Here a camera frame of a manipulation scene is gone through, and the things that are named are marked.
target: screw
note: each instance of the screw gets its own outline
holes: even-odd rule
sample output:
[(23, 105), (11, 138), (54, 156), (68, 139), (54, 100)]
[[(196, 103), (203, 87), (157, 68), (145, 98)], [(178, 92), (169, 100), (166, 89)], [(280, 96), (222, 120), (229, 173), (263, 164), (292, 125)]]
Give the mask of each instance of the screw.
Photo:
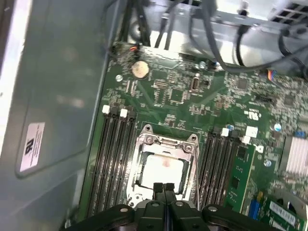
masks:
[(182, 201), (177, 201), (175, 205), (181, 207), (184, 205), (184, 203)]
[(208, 210), (210, 210), (211, 212), (217, 212), (217, 208), (210, 206), (209, 208), (207, 208)]
[(202, 70), (205, 69), (205, 62), (201, 61), (199, 63), (199, 68), (202, 69)]
[(191, 152), (193, 149), (193, 147), (191, 147), (190, 145), (186, 145), (184, 146), (184, 150), (187, 151), (188, 153)]
[(117, 82), (121, 82), (123, 80), (123, 76), (122, 75), (117, 75), (115, 78), (116, 78)]
[(147, 138), (145, 138), (145, 141), (146, 141), (147, 143), (153, 143), (153, 142), (154, 142), (154, 139), (153, 139), (152, 136), (148, 136)]
[(264, 166), (265, 167), (270, 167), (271, 166), (271, 161), (270, 160), (264, 161)]
[(184, 10), (184, 8), (181, 7), (181, 8), (179, 9), (179, 14), (183, 15), (184, 13), (185, 13), (185, 10)]

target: black ram slot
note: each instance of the black ram slot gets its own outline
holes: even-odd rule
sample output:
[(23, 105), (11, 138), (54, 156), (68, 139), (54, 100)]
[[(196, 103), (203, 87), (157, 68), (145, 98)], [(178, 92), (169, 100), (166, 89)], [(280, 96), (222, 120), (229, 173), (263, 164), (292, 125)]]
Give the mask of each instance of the black ram slot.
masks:
[(112, 115), (108, 114), (104, 118), (104, 125), (103, 125), (103, 130), (101, 133), (101, 138), (100, 138), (100, 146), (99, 146), (99, 151), (98, 151), (98, 156), (96, 158), (96, 163), (94, 167), (94, 173), (93, 173), (93, 179), (92, 179), (92, 189), (90, 192), (90, 201), (88, 204), (88, 209), (87, 209), (87, 216), (93, 216), (94, 215), (94, 207), (96, 206), (96, 195), (98, 193), (99, 189), (99, 182), (100, 182), (100, 167), (101, 167), (101, 162), (103, 159), (103, 156), (101, 154), (102, 147), (105, 146), (106, 142), (106, 134), (108, 133), (109, 127), (112, 126), (114, 123), (114, 120), (111, 119)]
[(109, 129), (107, 130), (106, 136), (103, 140), (103, 146), (100, 150), (100, 156), (101, 161), (99, 163), (99, 177), (97, 179), (97, 184), (98, 184), (98, 190), (95, 192), (95, 205), (93, 207), (93, 215), (97, 214), (97, 212), (99, 212), (99, 203), (100, 203), (100, 192), (102, 191), (103, 187), (103, 181), (105, 179), (104, 174), (106, 174), (106, 163), (107, 163), (107, 158), (108, 158), (108, 153), (110, 153), (111, 151), (111, 144), (114, 138), (114, 134), (117, 128), (117, 124), (118, 124), (118, 116), (117, 115), (113, 115), (113, 117), (111, 118), (112, 120), (112, 125), (109, 126)]
[(213, 172), (213, 179), (210, 183), (211, 185), (211, 193), (209, 195), (209, 199), (207, 201), (207, 204), (212, 204), (214, 202), (217, 203), (217, 194), (218, 194), (218, 187), (221, 181), (221, 177), (222, 177), (222, 171), (223, 171), (223, 161), (224, 158), (226, 156), (226, 152), (228, 149), (229, 145), (228, 145), (228, 141), (223, 139), (221, 141), (221, 145), (220, 145), (220, 155), (217, 159), (217, 161), (215, 162), (215, 169)]
[(219, 179), (218, 192), (216, 196), (216, 202), (221, 205), (223, 203), (224, 197), (226, 195), (225, 190), (227, 189), (227, 184), (229, 182), (230, 173), (232, 169), (232, 163), (234, 161), (233, 149), (238, 146), (238, 142), (228, 141), (226, 147), (226, 152), (222, 162), (222, 172)]
[(116, 157), (116, 152), (120, 147), (121, 142), (121, 134), (125, 130), (125, 121), (123, 119), (118, 120), (117, 126), (115, 126), (114, 131), (110, 134), (110, 142), (108, 143), (107, 147), (105, 148), (107, 151), (105, 153), (105, 162), (103, 163), (103, 177), (100, 184), (100, 193), (98, 197), (98, 206), (97, 212), (101, 212), (106, 209), (106, 200), (107, 200), (107, 193), (110, 190), (108, 186), (108, 182), (111, 180), (110, 170), (112, 165), (115, 163), (114, 158)]
[(128, 158), (129, 158), (129, 154), (131, 153), (131, 148), (134, 147), (134, 145), (132, 145), (132, 142), (134, 141), (134, 132), (135, 132), (135, 118), (131, 117), (128, 120), (128, 132), (127, 132), (127, 142), (124, 143), (123, 145), (123, 155), (121, 156), (121, 161), (120, 161), (120, 171), (119, 171), (119, 180), (117, 182), (116, 185), (116, 190), (115, 190), (115, 201), (120, 202), (120, 191), (125, 188), (124, 187), (124, 178), (125, 178), (125, 173), (127, 170), (127, 162), (128, 162)]
[(216, 175), (216, 169), (217, 169), (217, 162), (218, 160), (221, 158), (221, 146), (223, 144), (223, 140), (222, 139), (216, 139), (215, 142), (215, 148), (214, 148), (214, 152), (213, 152), (213, 159), (211, 162), (211, 165), (209, 166), (209, 173), (208, 173), (208, 178), (205, 180), (205, 186), (206, 186), (206, 191), (205, 191), (205, 204), (209, 204), (209, 202), (211, 201), (211, 197), (212, 197), (212, 192), (213, 192), (213, 179)]
[(199, 175), (200, 206), (222, 205), (239, 139), (209, 133)]
[(205, 145), (205, 153), (203, 159), (203, 166), (201, 167), (202, 172), (200, 172), (201, 179), (199, 180), (200, 184), (200, 205), (204, 204), (204, 200), (206, 199), (206, 183), (208, 181), (209, 169), (212, 165), (213, 153), (216, 146), (216, 137), (210, 135), (207, 138), (207, 142)]
[(122, 129), (122, 131), (120, 132), (120, 135), (119, 135), (119, 143), (118, 143), (118, 146), (116, 147), (115, 155), (112, 158), (113, 164), (112, 164), (112, 167), (111, 167), (110, 180), (109, 180), (108, 186), (106, 188), (107, 196), (106, 196), (106, 203), (105, 203), (104, 209), (108, 209), (108, 208), (115, 206), (115, 204), (112, 203), (111, 201), (113, 201), (112, 195), (114, 194), (115, 184), (118, 181), (118, 175), (119, 175), (118, 174), (118, 168), (119, 168), (120, 158), (121, 158), (122, 153), (123, 153), (124, 141), (126, 142), (125, 135), (126, 135), (127, 127), (128, 127), (128, 123), (125, 122), (125, 124), (123, 125), (123, 129)]

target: black cable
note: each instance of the black cable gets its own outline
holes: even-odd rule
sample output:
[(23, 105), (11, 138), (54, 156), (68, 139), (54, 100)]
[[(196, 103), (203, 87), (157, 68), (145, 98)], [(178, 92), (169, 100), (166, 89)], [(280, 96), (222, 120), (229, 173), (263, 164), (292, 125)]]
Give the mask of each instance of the black cable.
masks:
[(183, 0), (175, 0), (173, 2), (171, 2), (170, 6), (167, 8), (167, 10), (164, 12), (163, 16), (162, 16), (162, 21), (160, 23), (160, 28), (159, 28), (159, 34), (155, 43), (155, 48), (159, 47), (159, 44), (163, 38), (163, 34), (165, 32), (165, 28), (167, 26), (167, 22), (168, 22), (168, 17), (170, 12), (173, 10), (173, 8), (175, 8), (179, 3), (181, 3)]
[(118, 38), (119, 41), (127, 42), (128, 40), (128, 32), (129, 32), (130, 19), (131, 19), (133, 7), (134, 7), (134, 1), (128, 0), (126, 9), (123, 15), (122, 27), (119, 33), (119, 38)]
[(111, 7), (117, 1), (118, 0), (111, 0), (107, 4), (105, 4), (105, 6), (103, 8), (103, 16), (102, 16), (102, 24), (103, 24), (102, 45), (103, 45), (103, 48), (105, 49), (106, 53), (109, 54), (110, 57), (112, 57), (116, 60), (125, 56), (126, 54), (128, 54), (130, 52), (130, 49), (128, 49), (127, 51), (125, 51), (125, 52), (123, 52), (119, 55), (113, 54), (113, 52), (111, 50), (109, 50), (108, 43), (106, 41), (105, 31), (107, 30), (107, 28), (106, 28), (106, 17), (107, 17), (108, 9), (109, 9), (109, 7)]
[(144, 12), (143, 4), (141, 0), (138, 0), (135, 4), (136, 6), (136, 13), (137, 13), (137, 21), (139, 23), (139, 31), (140, 31), (140, 38), (141, 42), (144, 46), (151, 46), (150, 41), (150, 28), (146, 20), (146, 15)]
[(172, 11), (170, 13), (170, 23), (167, 31), (167, 38), (166, 38), (166, 43), (165, 43), (165, 50), (169, 50), (170, 44), (171, 44), (171, 38), (172, 38), (172, 32), (173, 32), (173, 27), (174, 27), (174, 22), (175, 22), (175, 12)]
[[(289, 29), (283, 29), (281, 30), (280, 34), (279, 34), (279, 38), (278, 38), (278, 46), (279, 46), (279, 50), (281, 52), (281, 54), (283, 54), (284, 56), (291, 54), (291, 52), (286, 48), (283, 37), (284, 36), (288, 36), (290, 33)], [(307, 77), (307, 71), (306, 70), (306, 65), (298, 58), (292, 58), (291, 59), (299, 68), (302, 77), (308, 81), (308, 77)]]
[(269, 63), (266, 63), (266, 64), (250, 66), (250, 67), (234, 67), (234, 66), (226, 65), (226, 63), (223, 61), (223, 59), (220, 55), (219, 49), (218, 49), (217, 44), (216, 44), (216, 40), (215, 40), (215, 36), (214, 36), (214, 33), (213, 33), (213, 28), (212, 28), (212, 23), (211, 23), (211, 16), (210, 16), (209, 11), (206, 8), (206, 6), (207, 6), (206, 0), (202, 1), (201, 6), (202, 6), (201, 9), (202, 9), (202, 16), (203, 16), (203, 24), (204, 24), (206, 37), (207, 37), (209, 46), (211, 48), (211, 51), (212, 51), (214, 57), (217, 59), (217, 61), (220, 63), (221, 67), (225, 71), (238, 73), (238, 72), (251, 72), (251, 71), (255, 71), (255, 70), (259, 70), (259, 69), (266, 69), (266, 68), (273, 66), (274, 64), (278, 64), (278, 63), (281, 63), (282, 61), (294, 58), (298, 53), (303, 52), (305, 49), (308, 48), (308, 44), (307, 44), (307, 45), (297, 49), (292, 54), (289, 54), (285, 57), (282, 57), (278, 60), (275, 60), (275, 61), (272, 61), (272, 62), (269, 62)]
[(242, 56), (241, 56), (241, 43), (242, 43), (243, 35), (246, 34), (249, 29), (250, 29), (250, 26), (240, 25), (239, 29), (237, 30), (235, 52), (236, 52), (237, 61), (239, 62), (240, 66), (245, 66), (242, 60)]

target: aluminum heatsink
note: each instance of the aluminum heatsink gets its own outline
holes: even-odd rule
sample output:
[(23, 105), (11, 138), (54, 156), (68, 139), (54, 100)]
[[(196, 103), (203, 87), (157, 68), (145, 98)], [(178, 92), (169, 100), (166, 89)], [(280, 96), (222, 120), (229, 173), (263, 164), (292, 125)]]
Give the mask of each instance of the aluminum heatsink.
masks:
[(280, 170), (308, 176), (308, 140), (296, 137), (286, 139)]

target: wire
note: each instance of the wire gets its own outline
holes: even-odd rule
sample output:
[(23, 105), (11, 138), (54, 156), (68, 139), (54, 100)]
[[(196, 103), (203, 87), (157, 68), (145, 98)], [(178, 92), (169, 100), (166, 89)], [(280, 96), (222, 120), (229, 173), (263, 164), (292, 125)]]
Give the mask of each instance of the wire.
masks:
[(106, 28), (106, 16), (107, 16), (109, 7), (111, 7), (117, 1), (118, 0), (111, 0), (107, 4), (105, 4), (105, 6), (103, 8), (103, 16), (102, 16), (102, 24), (103, 24), (102, 45), (103, 45), (103, 48), (105, 49), (106, 53), (109, 54), (110, 57), (112, 57), (112, 58), (114, 58), (116, 60), (131, 52), (131, 50), (128, 49), (127, 51), (125, 51), (125, 52), (123, 52), (123, 53), (121, 53), (119, 55), (116, 55), (111, 50), (109, 50), (108, 43), (106, 41), (106, 37), (105, 37), (105, 33), (104, 33), (105, 31), (107, 31), (107, 28)]
[(208, 9), (206, 8), (206, 6), (207, 6), (206, 0), (202, 0), (201, 6), (202, 6), (201, 9), (202, 9), (203, 24), (204, 24), (206, 37), (207, 37), (209, 46), (211, 48), (211, 51), (212, 51), (214, 57), (217, 59), (217, 61), (219, 62), (219, 64), (221, 65), (221, 67), (225, 71), (238, 73), (238, 72), (251, 72), (251, 71), (255, 71), (255, 70), (259, 70), (259, 69), (266, 69), (266, 68), (273, 66), (274, 64), (278, 64), (278, 63), (281, 63), (282, 61), (294, 58), (298, 53), (301, 53), (305, 49), (308, 48), (308, 44), (307, 44), (307, 45), (297, 49), (292, 54), (289, 54), (285, 57), (282, 57), (280, 59), (277, 59), (275, 61), (272, 61), (272, 62), (269, 62), (269, 63), (266, 63), (266, 64), (250, 66), (250, 67), (235, 67), (235, 66), (226, 65), (226, 63), (223, 61), (223, 59), (220, 55), (219, 49), (218, 49), (217, 44), (216, 44), (216, 40), (215, 40), (215, 36), (214, 36), (214, 33), (213, 33), (213, 28), (212, 28), (212, 23), (211, 23), (211, 16), (210, 16)]
[[(280, 52), (286, 56), (286, 55), (289, 55), (291, 54), (291, 52), (286, 48), (285, 46), (285, 43), (284, 43), (284, 40), (283, 40), (283, 37), (284, 36), (288, 36), (289, 35), (289, 28), (286, 28), (286, 29), (283, 29), (281, 30), (280, 34), (279, 34), (279, 38), (278, 38), (278, 46), (279, 46), (279, 50)], [(294, 63), (296, 63), (296, 65), (298, 66), (301, 74), (302, 74), (302, 77), (308, 81), (308, 76), (307, 76), (307, 68), (306, 68), (306, 65), (298, 58), (292, 58), (291, 59)]]
[(137, 13), (137, 20), (139, 23), (139, 31), (140, 31), (140, 38), (141, 38), (141, 43), (144, 46), (151, 46), (151, 41), (150, 41), (150, 28), (146, 20), (146, 15), (144, 12), (143, 4), (141, 0), (136, 1), (137, 4), (136, 6), (136, 13)]
[(167, 22), (168, 22), (168, 16), (170, 14), (170, 12), (173, 10), (173, 8), (175, 8), (179, 3), (181, 3), (183, 0), (175, 0), (173, 1), (170, 6), (167, 8), (167, 10), (164, 12), (163, 16), (162, 16), (162, 21), (160, 23), (160, 28), (159, 28), (159, 34), (155, 43), (155, 48), (159, 47), (159, 44), (163, 38), (163, 34), (165, 32), (165, 28), (167, 26)]
[(170, 43), (171, 43), (171, 38), (172, 38), (172, 32), (173, 32), (173, 27), (174, 27), (174, 21), (175, 21), (175, 12), (170, 13), (170, 23), (169, 23), (169, 28), (167, 31), (167, 38), (166, 38), (166, 43), (165, 43), (165, 50), (169, 50)]
[(243, 35), (246, 34), (249, 29), (250, 29), (250, 26), (240, 25), (239, 29), (237, 30), (235, 52), (236, 52), (237, 61), (239, 62), (240, 66), (245, 66), (242, 60), (242, 56), (241, 56), (241, 43), (242, 43)]

